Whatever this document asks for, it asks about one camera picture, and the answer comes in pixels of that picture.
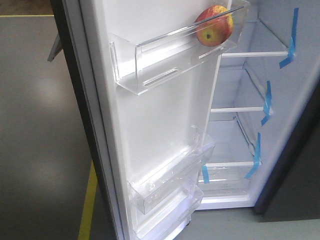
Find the yellow floor line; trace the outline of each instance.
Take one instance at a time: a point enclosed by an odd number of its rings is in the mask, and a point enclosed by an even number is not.
[[[94,213],[95,198],[97,189],[97,176],[94,164],[91,162],[90,174],[86,194],[83,204],[81,223],[79,228],[78,240],[89,240],[92,217]]]
[[[0,15],[0,18],[20,18],[20,17],[53,17],[53,14],[47,15]]]

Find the red apple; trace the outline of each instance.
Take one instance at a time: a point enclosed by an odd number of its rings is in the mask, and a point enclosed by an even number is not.
[[[217,14],[228,11],[221,5],[214,5],[204,10],[195,22],[210,18]],[[196,28],[196,37],[201,44],[214,47],[226,41],[234,29],[234,22],[230,13],[214,18]]]

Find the blue tape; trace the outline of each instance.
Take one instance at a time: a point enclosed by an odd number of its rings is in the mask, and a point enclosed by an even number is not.
[[[209,180],[209,173],[208,173],[208,168],[206,165],[204,165],[202,167],[202,175],[203,175],[203,181],[205,184],[209,184],[210,180]]]
[[[272,94],[271,94],[271,82],[266,82],[266,94],[263,106],[263,112],[265,117],[261,120],[261,126],[265,125],[270,119],[270,108],[271,108]]]
[[[288,50],[288,57],[279,63],[280,69],[287,66],[291,63],[296,55],[296,39],[297,39],[297,23],[298,23],[298,13],[299,8],[296,7],[293,12],[293,21],[292,21],[292,29],[291,29],[291,41],[290,47]]]
[[[261,153],[261,134],[258,132],[258,139],[256,141],[255,151],[254,151],[254,159],[253,159],[253,167],[244,177],[245,179],[251,178],[251,176],[258,170],[260,166],[260,153]]]

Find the refrigerator door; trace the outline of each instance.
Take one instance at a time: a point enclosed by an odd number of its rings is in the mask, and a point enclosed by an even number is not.
[[[236,45],[248,8],[243,0],[219,2],[232,10],[222,20],[232,16],[234,29],[214,47],[196,38],[194,19],[212,4],[206,0],[52,3],[118,239],[173,239],[200,205],[199,170],[215,146],[206,128],[220,53]]]

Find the concrete floor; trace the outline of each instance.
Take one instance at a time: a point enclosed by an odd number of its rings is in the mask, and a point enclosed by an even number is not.
[[[76,240],[91,157],[53,17],[0,18],[0,239]],[[97,191],[91,240],[108,238]],[[320,220],[196,212],[177,240],[316,240]]]
[[[52,15],[50,0],[1,0],[0,15]]]

